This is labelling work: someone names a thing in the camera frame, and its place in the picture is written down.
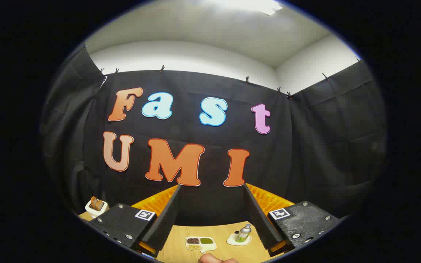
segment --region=white wall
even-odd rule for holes
[[[273,68],[235,52],[181,41],[144,41],[113,46],[90,54],[104,74],[134,70],[182,70],[230,77],[267,88],[279,88]]]
[[[353,65],[356,55],[342,40],[329,35],[306,47],[276,68],[281,91],[294,94]]]

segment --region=orange letter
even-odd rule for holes
[[[129,146],[134,142],[134,138],[128,135],[121,135],[121,160],[118,163],[113,159],[113,142],[117,139],[115,133],[106,131],[103,133],[105,138],[103,142],[103,159],[105,163],[115,171],[122,172],[128,168],[129,165]]]
[[[113,106],[113,111],[108,116],[110,122],[122,121],[126,118],[126,115],[123,113],[124,106],[126,106],[126,110],[130,110],[134,104],[134,96],[128,98],[129,95],[136,95],[136,97],[142,96],[142,88],[130,88],[117,92],[115,106]]]
[[[199,159],[204,153],[204,147],[199,144],[187,144],[175,159],[167,141],[150,139],[148,144],[152,149],[152,153],[149,172],[145,174],[147,179],[162,181],[163,176],[160,174],[160,167],[162,167],[165,178],[169,183],[173,181],[181,170],[182,173],[177,179],[177,183],[187,186],[201,185],[201,181],[197,178],[197,170]]]
[[[249,151],[242,149],[232,149],[228,151],[228,156],[230,156],[230,169],[228,170],[228,178],[224,181],[224,186],[242,186],[244,184],[244,162],[249,156]]]

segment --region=human hand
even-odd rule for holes
[[[223,261],[216,258],[212,254],[204,254],[200,259],[197,260],[197,263],[238,263],[238,261],[234,260],[233,258]]]

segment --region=ceiling light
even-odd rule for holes
[[[282,7],[274,0],[213,0],[227,8],[254,10],[266,15],[272,15]]]

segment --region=black curtain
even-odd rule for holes
[[[285,197],[343,217],[360,208],[386,163],[386,113],[363,61],[293,95],[293,159]]]
[[[336,217],[364,201],[384,163],[386,122],[380,90],[368,67],[358,62],[305,90],[291,100],[277,91],[242,80],[203,73],[142,70],[109,75],[107,80],[87,52],[77,50],[50,92],[42,118],[42,141],[48,170],[57,188],[77,213],[92,195],[108,203],[133,204],[173,182],[150,181],[151,138],[166,140],[173,155],[187,143],[204,146],[199,187],[184,187],[176,224],[219,225],[247,220],[239,188],[224,187],[230,165],[227,151],[248,150],[247,183],[292,202],[309,200]],[[107,121],[119,90],[142,87],[126,118]],[[147,118],[147,97],[167,92],[174,97],[172,116]],[[227,101],[226,121],[213,127],[199,121],[206,97]],[[251,107],[264,103],[269,134],[257,133]],[[129,167],[110,169],[103,160],[103,132],[130,135]],[[120,158],[114,142],[113,157]]]
[[[42,152],[48,174],[77,213],[92,195],[101,196],[100,180],[84,166],[84,125],[93,96],[105,79],[87,51],[79,46],[57,72],[40,121]]]
[[[126,118],[118,122],[107,121],[119,90],[142,87],[144,93],[135,98]],[[172,115],[166,120],[147,118],[141,110],[147,97],[167,92],[173,96]],[[226,121],[218,127],[202,125],[199,120],[201,101],[206,97],[227,101]],[[271,132],[257,133],[254,128],[252,106],[260,103],[271,112],[266,125]],[[103,133],[113,132],[117,138],[130,135],[129,166],[124,172],[110,169],[103,159]],[[181,195],[177,225],[221,225],[247,220],[241,187],[225,187],[230,149],[250,152],[244,166],[247,183],[285,196],[291,167],[291,118],[289,104],[283,94],[259,85],[246,85],[231,78],[182,71],[143,70],[109,75],[92,104],[87,118],[84,138],[86,166],[94,171],[105,185],[107,202],[133,204],[155,193],[176,185],[145,178],[149,171],[151,138],[166,140],[176,157],[187,143],[205,148],[199,162],[201,185],[184,187]],[[114,141],[113,157],[121,158],[121,142]]]

